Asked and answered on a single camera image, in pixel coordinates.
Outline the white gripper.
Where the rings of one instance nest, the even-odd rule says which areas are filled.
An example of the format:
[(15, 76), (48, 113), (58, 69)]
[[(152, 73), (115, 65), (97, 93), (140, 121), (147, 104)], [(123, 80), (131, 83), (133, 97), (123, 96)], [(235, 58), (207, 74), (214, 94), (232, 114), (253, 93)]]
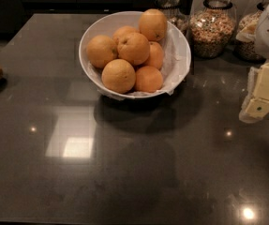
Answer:
[[(255, 40), (255, 52), (269, 59), (269, 5), (259, 21), (239, 22), (236, 39), (241, 42)], [(248, 73), (247, 96), (239, 112), (244, 123), (261, 121), (269, 113), (269, 60), (259, 68), (252, 67)]]

